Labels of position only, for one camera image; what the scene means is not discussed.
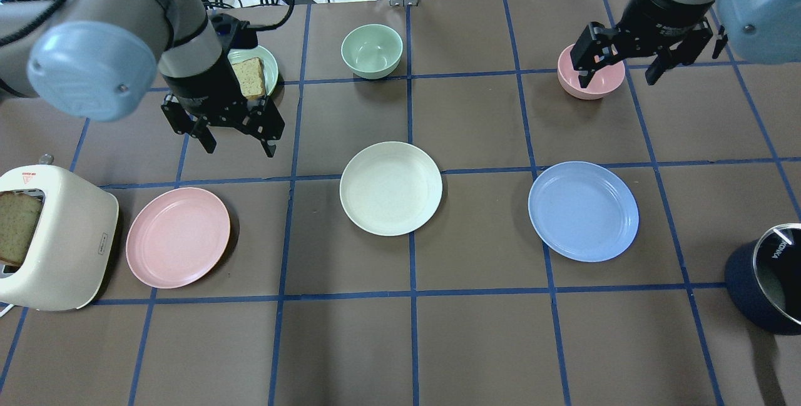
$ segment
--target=cylindrical container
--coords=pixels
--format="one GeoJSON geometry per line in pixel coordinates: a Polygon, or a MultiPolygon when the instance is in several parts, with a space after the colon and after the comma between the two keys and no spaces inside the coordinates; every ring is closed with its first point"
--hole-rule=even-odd
{"type": "Polygon", "coordinates": [[[726,288],[757,326],[801,335],[801,223],[774,226],[735,250],[726,264],[726,288]]]}

